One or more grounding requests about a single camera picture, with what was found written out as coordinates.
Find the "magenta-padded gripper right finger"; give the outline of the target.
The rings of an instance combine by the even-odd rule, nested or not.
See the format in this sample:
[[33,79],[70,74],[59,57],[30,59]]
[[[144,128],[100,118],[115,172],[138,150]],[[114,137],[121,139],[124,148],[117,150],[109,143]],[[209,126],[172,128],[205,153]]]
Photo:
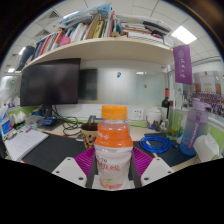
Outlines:
[[160,157],[152,158],[138,148],[133,148],[131,158],[131,188],[140,188],[173,173]]

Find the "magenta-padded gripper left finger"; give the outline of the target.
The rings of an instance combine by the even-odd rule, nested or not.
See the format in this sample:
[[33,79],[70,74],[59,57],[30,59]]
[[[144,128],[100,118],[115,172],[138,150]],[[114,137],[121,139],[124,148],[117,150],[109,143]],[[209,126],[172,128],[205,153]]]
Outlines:
[[95,148],[91,147],[75,158],[66,157],[53,174],[78,186],[91,189],[97,175]]

